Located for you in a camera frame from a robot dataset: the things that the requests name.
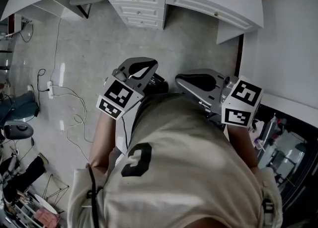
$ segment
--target shoe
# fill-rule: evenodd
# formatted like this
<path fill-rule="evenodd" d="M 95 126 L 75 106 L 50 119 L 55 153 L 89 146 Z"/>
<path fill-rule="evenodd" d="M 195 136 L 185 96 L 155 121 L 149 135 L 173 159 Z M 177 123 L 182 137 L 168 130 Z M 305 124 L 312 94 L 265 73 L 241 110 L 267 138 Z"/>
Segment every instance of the shoe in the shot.
<path fill-rule="evenodd" d="M 49 161 L 41 153 L 39 153 L 38 156 L 42 159 L 44 165 L 48 165 L 49 164 Z"/>
<path fill-rule="evenodd" d="M 32 86 L 32 85 L 28 85 L 28 91 L 34 92 L 34 89 L 33 89 L 33 86 Z"/>

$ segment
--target white wall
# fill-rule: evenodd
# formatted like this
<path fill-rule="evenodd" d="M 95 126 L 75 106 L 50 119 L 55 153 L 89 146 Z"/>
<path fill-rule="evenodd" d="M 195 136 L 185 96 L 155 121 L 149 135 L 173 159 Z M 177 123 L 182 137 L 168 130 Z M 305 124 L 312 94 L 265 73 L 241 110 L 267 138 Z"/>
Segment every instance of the white wall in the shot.
<path fill-rule="evenodd" d="M 244 38 L 240 74 L 318 109 L 318 0 L 262 0 L 264 28 Z"/>

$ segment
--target gray tile floor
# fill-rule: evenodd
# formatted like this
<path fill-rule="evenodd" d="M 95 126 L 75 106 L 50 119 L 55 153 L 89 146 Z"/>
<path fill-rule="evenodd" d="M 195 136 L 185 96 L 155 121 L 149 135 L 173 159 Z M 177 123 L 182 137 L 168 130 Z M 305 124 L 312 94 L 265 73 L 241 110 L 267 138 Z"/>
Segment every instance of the gray tile floor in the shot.
<path fill-rule="evenodd" d="M 97 97 L 102 90 L 104 79 L 129 57 L 145 56 L 159 62 L 157 73 L 175 90 L 174 77 L 185 70 L 211 68 L 223 74 L 235 70 L 238 39 L 216 45 L 218 22 L 215 18 L 195 11 L 171 7 L 165 30 L 128 28 L 117 15 L 109 2 L 94 4 L 89 19 L 76 22 L 52 17 L 46 23 L 35 25 L 32 40 L 24 43 L 16 37 L 9 79 L 16 95 L 27 90 L 27 84 L 36 88 L 39 69 L 46 69 L 40 77 L 40 89 L 47 88 L 47 81 L 54 68 L 54 55 L 57 40 L 54 84 L 59 83 L 60 67 L 65 63 L 63 86 L 74 90 L 84 99 L 87 107 L 85 136 L 92 140 L 99 112 L 95 108 Z M 31 26 L 23 30 L 25 39 Z M 54 94 L 67 91 L 56 89 Z M 41 112 L 29 123 L 34 127 L 35 146 L 23 159 L 27 166 L 39 152 L 50 162 L 48 172 L 33 185 L 41 195 L 50 173 L 55 174 L 68 185 L 72 185 L 73 172 L 84 168 L 86 160 L 79 149 L 66 139 L 66 128 L 74 124 L 75 114 L 83 116 L 80 101 L 72 96 L 48 98 L 48 93 L 40 93 Z M 134 112 L 125 115 L 128 137 L 130 137 Z M 123 136 L 122 123 L 117 123 L 118 136 Z M 76 142 L 88 157 L 90 144 L 83 139 L 83 127 L 69 130 L 69 137 Z M 4 151 L 10 153 L 8 143 Z M 17 143 L 20 155 L 30 148 L 30 140 Z M 67 210 L 69 192 L 58 203 Z"/>

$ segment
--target white cable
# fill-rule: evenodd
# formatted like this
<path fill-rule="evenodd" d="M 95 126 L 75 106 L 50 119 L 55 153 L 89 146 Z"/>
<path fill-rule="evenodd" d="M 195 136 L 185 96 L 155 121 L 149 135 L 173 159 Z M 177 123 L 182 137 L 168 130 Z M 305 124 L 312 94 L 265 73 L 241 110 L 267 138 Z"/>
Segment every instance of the white cable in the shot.
<path fill-rule="evenodd" d="M 78 98 L 80 100 L 80 102 L 82 103 L 83 105 L 83 109 L 84 109 L 84 119 L 81 118 L 80 115 L 78 114 L 75 114 L 74 115 L 74 120 L 75 120 L 75 124 L 74 125 L 70 125 L 67 127 L 66 129 L 66 138 L 68 139 L 68 141 L 70 141 L 72 144 L 74 144 L 76 147 L 79 148 L 79 150 L 81 151 L 81 153 L 83 154 L 83 156 L 85 157 L 85 159 L 88 161 L 88 159 L 86 158 L 86 156 L 84 155 L 84 152 L 81 150 L 80 146 L 77 145 L 76 143 L 72 142 L 68 136 L 68 132 L 69 132 L 69 128 L 71 127 L 75 127 L 77 125 L 80 125 L 80 124 L 83 124 L 83 134 L 84 134 L 84 140 L 87 141 L 88 143 L 92 143 L 91 141 L 87 140 L 86 137 L 85 137 L 85 120 L 86 120 L 86 117 L 87 117 L 87 109 L 86 109 L 86 106 L 85 106 L 85 102 L 82 98 L 80 98 L 73 90 L 71 90 L 70 88 L 68 87 L 61 87 L 61 86 L 57 86 L 57 85 L 52 85 L 52 87 L 59 87 L 59 88 L 64 88 L 64 89 L 67 89 L 69 91 L 71 91 L 72 93 L 74 94 L 62 94 L 62 95 L 53 95 L 53 97 L 61 97 L 61 96 L 66 96 L 66 95 L 70 95 L 70 96 L 74 96 L 76 98 Z"/>

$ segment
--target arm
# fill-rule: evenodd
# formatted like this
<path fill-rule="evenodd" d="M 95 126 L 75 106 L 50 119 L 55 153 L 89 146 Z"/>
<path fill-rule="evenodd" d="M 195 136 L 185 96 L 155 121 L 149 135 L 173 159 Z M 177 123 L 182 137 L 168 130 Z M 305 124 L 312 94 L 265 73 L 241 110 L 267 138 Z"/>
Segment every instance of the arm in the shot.
<path fill-rule="evenodd" d="M 249 137 L 247 128 L 228 125 L 230 143 L 250 170 L 258 171 L 257 156 Z"/>
<path fill-rule="evenodd" d="M 89 164 L 105 173 L 108 169 L 108 157 L 115 148 L 116 120 L 101 112 L 94 141 L 90 149 Z"/>

